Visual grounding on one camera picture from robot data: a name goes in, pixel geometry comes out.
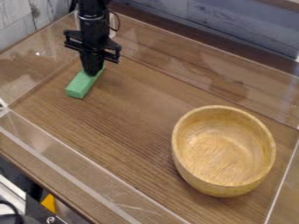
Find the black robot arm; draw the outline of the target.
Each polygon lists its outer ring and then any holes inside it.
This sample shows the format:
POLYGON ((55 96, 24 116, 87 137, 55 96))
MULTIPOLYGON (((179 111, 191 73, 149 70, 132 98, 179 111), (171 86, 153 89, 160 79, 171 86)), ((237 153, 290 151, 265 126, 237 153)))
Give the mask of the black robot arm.
POLYGON ((96 76, 108 60, 119 62, 121 45, 109 37, 108 4, 112 0, 77 0, 79 29, 65 30, 64 46, 79 52, 83 70, 96 76))

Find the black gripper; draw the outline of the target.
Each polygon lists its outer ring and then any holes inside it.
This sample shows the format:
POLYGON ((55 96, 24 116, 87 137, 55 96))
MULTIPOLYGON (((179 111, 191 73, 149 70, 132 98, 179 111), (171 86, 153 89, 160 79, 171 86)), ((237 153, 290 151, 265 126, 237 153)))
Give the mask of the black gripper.
POLYGON ((103 69, 104 60, 113 63, 120 61, 121 45, 111 38, 105 38, 96 43, 89 43, 83 39, 81 31, 65 30, 63 32, 64 46, 80 52, 80 61, 84 72, 92 76, 103 69))

